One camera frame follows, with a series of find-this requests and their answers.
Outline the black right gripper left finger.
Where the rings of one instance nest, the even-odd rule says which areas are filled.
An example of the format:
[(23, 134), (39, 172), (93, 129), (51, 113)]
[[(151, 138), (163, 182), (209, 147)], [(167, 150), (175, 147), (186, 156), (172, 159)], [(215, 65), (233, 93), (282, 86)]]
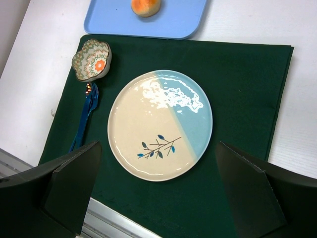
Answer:
[(0, 180), (2, 238), (74, 238), (81, 234), (102, 145), (86, 144)]

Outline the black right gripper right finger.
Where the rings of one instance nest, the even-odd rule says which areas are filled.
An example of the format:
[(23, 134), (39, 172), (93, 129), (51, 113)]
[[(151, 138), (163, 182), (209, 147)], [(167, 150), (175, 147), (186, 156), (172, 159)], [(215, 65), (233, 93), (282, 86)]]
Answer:
[(216, 146), (216, 161), (238, 237), (317, 236), (315, 178), (260, 160), (224, 142)]

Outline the round golden bread bun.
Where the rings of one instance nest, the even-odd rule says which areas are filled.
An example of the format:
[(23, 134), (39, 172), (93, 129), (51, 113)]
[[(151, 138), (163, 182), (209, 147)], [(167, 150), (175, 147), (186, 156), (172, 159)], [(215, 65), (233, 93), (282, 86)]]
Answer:
[(140, 17), (150, 17), (158, 13), (161, 0), (132, 0), (131, 9)]

